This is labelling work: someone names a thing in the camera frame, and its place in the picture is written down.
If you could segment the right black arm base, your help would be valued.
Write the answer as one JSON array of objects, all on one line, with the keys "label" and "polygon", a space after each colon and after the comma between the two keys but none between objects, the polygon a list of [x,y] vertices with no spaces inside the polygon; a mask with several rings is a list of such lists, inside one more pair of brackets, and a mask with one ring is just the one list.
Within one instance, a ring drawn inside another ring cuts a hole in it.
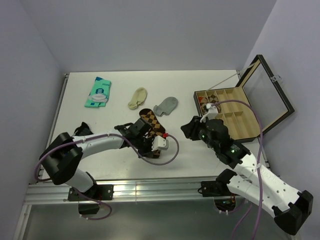
[{"label": "right black arm base", "polygon": [[202,181],[197,192],[204,198],[213,198],[214,205],[219,211],[230,212],[234,211],[237,207],[237,195],[231,193],[220,181]]}]

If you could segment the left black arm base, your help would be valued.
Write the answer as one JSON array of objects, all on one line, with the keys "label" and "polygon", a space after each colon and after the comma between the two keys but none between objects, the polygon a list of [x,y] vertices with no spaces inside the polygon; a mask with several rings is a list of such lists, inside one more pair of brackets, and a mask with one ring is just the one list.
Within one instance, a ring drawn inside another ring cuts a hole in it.
[{"label": "left black arm base", "polygon": [[[86,192],[71,187],[69,189],[67,201],[78,202],[78,213],[88,220],[97,221],[108,218],[112,213],[112,207],[103,201],[113,199],[114,186],[112,184],[94,184]],[[108,210],[105,216],[96,216],[100,210]]]}]

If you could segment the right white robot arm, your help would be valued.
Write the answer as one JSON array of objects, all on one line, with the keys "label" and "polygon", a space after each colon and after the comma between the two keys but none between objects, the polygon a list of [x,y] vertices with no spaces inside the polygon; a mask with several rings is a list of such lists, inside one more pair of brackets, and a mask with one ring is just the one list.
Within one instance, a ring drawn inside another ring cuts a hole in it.
[{"label": "right white robot arm", "polygon": [[222,195],[242,196],[269,213],[277,226],[296,235],[313,207],[313,195],[285,183],[264,165],[242,143],[229,135],[221,119],[202,122],[199,116],[180,128],[187,139],[203,141],[227,166],[215,180]]}]

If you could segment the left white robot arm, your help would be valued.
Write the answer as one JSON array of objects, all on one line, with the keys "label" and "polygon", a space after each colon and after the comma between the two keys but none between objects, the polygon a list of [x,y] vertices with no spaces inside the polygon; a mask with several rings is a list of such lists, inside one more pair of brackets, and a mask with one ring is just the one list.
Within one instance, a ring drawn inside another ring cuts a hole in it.
[{"label": "left white robot arm", "polygon": [[70,136],[59,134],[40,156],[42,166],[55,185],[66,184],[79,191],[86,200],[96,197],[96,181],[88,173],[78,169],[82,159],[108,150],[134,147],[139,153],[151,152],[152,140],[145,137],[152,129],[150,123],[139,118],[135,123],[117,125],[102,134]]}]

